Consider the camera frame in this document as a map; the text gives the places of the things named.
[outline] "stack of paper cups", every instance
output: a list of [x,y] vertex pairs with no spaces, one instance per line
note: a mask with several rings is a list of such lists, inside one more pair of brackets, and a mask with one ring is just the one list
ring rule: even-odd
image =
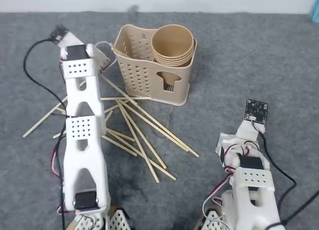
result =
[[[169,67],[187,65],[194,54],[194,38],[184,26],[170,24],[159,28],[152,36],[152,52],[155,61]],[[166,84],[173,86],[180,77],[163,72]]]

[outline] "white plastic frame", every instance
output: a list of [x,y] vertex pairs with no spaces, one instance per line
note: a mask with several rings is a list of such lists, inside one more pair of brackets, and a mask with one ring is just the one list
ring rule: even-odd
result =
[[[261,132],[265,126],[255,124]],[[258,132],[251,122],[244,120],[239,126],[236,135],[221,133],[215,152],[220,156],[221,148],[226,150],[233,144],[244,146],[246,141],[252,141],[257,146]],[[265,229],[272,223],[280,222],[276,199],[275,187],[271,175],[269,161],[262,155],[254,144],[250,144],[249,156],[260,157],[264,166],[262,169],[250,169],[239,167],[236,153],[229,152],[225,156],[227,164],[235,166],[234,175],[229,183],[232,191],[228,190],[221,196],[223,201],[224,221],[231,230]],[[249,187],[257,187],[258,190],[249,190]],[[273,227],[274,230],[284,230],[283,226]]]
[[[78,116],[81,104],[87,102],[94,115],[69,117],[66,120],[67,144],[63,162],[65,207],[68,211],[75,210],[76,182],[80,170],[87,169],[96,184],[96,201],[99,209],[85,212],[77,211],[77,214],[88,214],[90,216],[102,214],[107,220],[106,229],[108,229],[109,218],[106,213],[110,208],[111,197],[108,188],[106,163],[101,149],[100,136],[105,133],[105,126],[98,74],[110,59],[92,44],[88,44],[86,51],[90,58],[67,61],[66,48],[61,49],[61,58],[65,60],[62,61],[62,66],[68,94],[66,112],[69,116]],[[83,71],[75,73],[75,68]],[[79,87],[80,78],[86,80],[86,89],[83,91]],[[83,139],[88,141],[84,151],[81,150],[79,142]]]

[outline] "perforated bracket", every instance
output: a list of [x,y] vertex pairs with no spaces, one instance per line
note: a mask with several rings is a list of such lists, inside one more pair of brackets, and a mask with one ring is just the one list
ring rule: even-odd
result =
[[122,210],[118,209],[115,211],[110,220],[110,230],[131,230],[128,220]]
[[72,230],[100,230],[107,224],[107,222],[103,221],[103,217],[100,213],[77,215],[73,222],[74,224],[70,227]]
[[78,78],[95,76],[97,73],[97,66],[92,58],[63,61],[64,78]]
[[[211,210],[211,211],[209,211],[207,216],[208,216],[209,219],[213,219],[213,218],[217,218],[218,214],[217,214],[217,212],[215,210]],[[205,220],[201,230],[223,230],[223,228],[222,228],[223,224],[222,223],[211,222],[209,219]]]
[[95,116],[82,116],[66,119],[66,136],[68,140],[89,139],[99,136],[97,118]]
[[234,186],[267,188],[269,191],[275,191],[271,172],[263,169],[237,168],[234,173]]

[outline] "beige paper cup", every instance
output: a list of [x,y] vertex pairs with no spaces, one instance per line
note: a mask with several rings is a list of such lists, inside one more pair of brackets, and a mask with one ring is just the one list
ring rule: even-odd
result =
[[192,56],[194,39],[184,26],[170,24],[159,28],[151,39],[152,51],[157,61],[184,60]]

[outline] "black cable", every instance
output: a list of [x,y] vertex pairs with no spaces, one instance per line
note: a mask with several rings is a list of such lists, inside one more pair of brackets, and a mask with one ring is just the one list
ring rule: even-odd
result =
[[315,192],[304,204],[302,204],[296,211],[294,211],[294,213],[292,213],[289,217],[287,217],[286,219],[282,220],[280,223],[274,223],[269,225],[268,227],[265,228],[265,230],[269,230],[272,227],[275,226],[279,226],[279,225],[283,225],[286,226],[288,224],[288,222],[293,219],[295,216],[297,216],[302,210],[304,210],[309,204],[311,204],[313,202],[313,200],[315,200],[316,197],[318,197],[319,195],[319,190],[317,190],[317,192]]
[[[24,73],[26,74],[26,76],[34,83],[36,83],[38,86],[44,88],[46,91],[48,91],[49,93],[51,93],[60,103],[61,105],[64,107],[64,109],[66,109],[65,107],[65,104],[63,103],[63,101],[53,92],[51,91],[50,89],[48,89],[46,86],[44,86],[43,84],[39,83],[38,81],[36,81],[33,77],[31,77],[29,75],[29,73],[27,72],[26,70],[26,61],[31,53],[31,51],[33,50],[33,48],[35,48],[37,45],[43,43],[43,42],[53,42],[52,39],[43,39],[43,40],[40,40],[40,41],[37,41],[36,43],[34,43],[26,52],[25,56],[24,56],[24,59],[23,59],[23,71]],[[60,143],[61,143],[61,140],[62,140],[62,136],[63,136],[63,133],[65,131],[65,122],[64,122],[64,125],[63,125],[63,128],[62,128],[62,131],[59,135],[59,138],[58,138],[58,141],[54,147],[54,150],[53,151],[56,151],[56,160],[57,160],[57,165],[58,165],[58,170],[59,170],[59,180],[60,180],[60,204],[61,204],[61,216],[62,216],[62,229],[65,230],[65,217],[64,217],[64,197],[63,197],[63,177],[62,177],[62,169],[61,169],[61,165],[60,165],[60,161],[59,161],[59,155],[58,155],[58,152],[59,152],[59,147],[60,147]]]
[[289,180],[291,180],[293,182],[293,185],[291,187],[289,187],[283,194],[282,196],[279,198],[279,201],[277,203],[277,206],[278,206],[278,213],[279,213],[279,216],[281,215],[281,206],[282,206],[282,203],[285,199],[285,197],[291,192],[292,189],[294,189],[296,186],[297,186],[297,182],[295,181],[295,179],[293,177],[291,177],[289,174],[287,174],[284,170],[282,170],[275,162],[274,160],[272,159],[271,155],[269,154],[268,152],[268,149],[267,149],[267,142],[266,142],[266,138],[264,136],[264,134],[262,134],[259,130],[257,130],[258,133],[260,134],[261,138],[263,139],[263,144],[264,144],[264,150],[265,150],[265,153],[269,159],[269,161],[272,163],[272,165],[279,171],[281,172],[285,177],[287,177]]
[[256,143],[254,143],[254,142],[252,142],[252,141],[250,141],[250,140],[247,140],[247,141],[244,142],[244,144],[246,144],[246,143],[252,143],[252,144],[254,144],[254,145],[256,146],[257,150],[259,150],[259,147],[258,147],[258,145],[257,145]]

